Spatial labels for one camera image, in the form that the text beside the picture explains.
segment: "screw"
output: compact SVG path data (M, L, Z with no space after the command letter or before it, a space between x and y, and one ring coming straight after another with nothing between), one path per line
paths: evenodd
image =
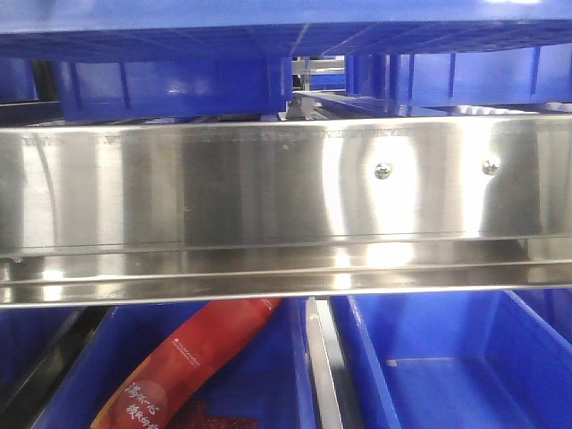
M501 160L497 157L486 159L483 162L483 173L487 176L494 176L501 168Z
M387 163L379 163L375 167L375 177L380 181L387 179L391 174L391 165Z

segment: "red package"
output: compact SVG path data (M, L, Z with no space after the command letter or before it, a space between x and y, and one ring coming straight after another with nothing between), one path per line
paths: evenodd
M164 429L189 396L258 334L280 301L239 299L207 304L131 373L90 428ZM205 416L204 409L197 412ZM225 429L218 423L213 421L212 427Z
M194 400L181 407L167 429L257 429L258 422L252 418L208 416L205 402Z

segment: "metal rack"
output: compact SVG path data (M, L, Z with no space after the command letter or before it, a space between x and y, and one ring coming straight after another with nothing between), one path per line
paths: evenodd
M571 135L565 114L2 129L0 305L567 285Z

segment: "blue crate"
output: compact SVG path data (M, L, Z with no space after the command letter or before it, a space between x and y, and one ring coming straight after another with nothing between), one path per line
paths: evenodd
M30 61L0 57L0 103L37 99Z
M316 429L300 300L272 320L194 396L209 414L250 417L260 429ZM88 428L122 381L204 303L118 307L68 373L34 429Z
M560 335L572 342L572 290L519 290L517 295Z
M292 98L290 58L57 63L69 121L275 114Z
M75 308L23 308L0 311L0 389L25 374Z
M567 0L4 0L0 55L66 62L442 53L572 42Z
M311 77L310 89L314 91L327 91L332 89L345 89L346 75L336 74L314 74Z
M561 429L572 345L512 292L333 299L366 429Z
M572 45L471 54L359 55L347 91L416 106L572 100Z

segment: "blue storage bin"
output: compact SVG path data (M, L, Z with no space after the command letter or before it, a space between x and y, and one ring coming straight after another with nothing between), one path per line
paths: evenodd
M35 429L82 429L131 371L204 303L118 307L82 352ZM299 300L285 299L269 324L195 395L208 414L248 417L259 429L315 429Z
M332 89L345 89L346 75L336 74L314 74L310 81L310 89L315 91L326 91Z
M0 55L66 62L470 52L572 41L567 0L4 0Z
M0 57L0 103L37 99L30 61Z
M65 118L275 114L292 98L290 58L58 63Z
M512 292L335 298L366 429L562 429L572 345Z
M571 60L570 44L391 59L361 55L352 57L347 67L347 91L416 106L568 101Z
M518 290L516 294L560 335L572 342L572 290Z
M0 311L0 390L24 375L57 330L79 312L71 307Z

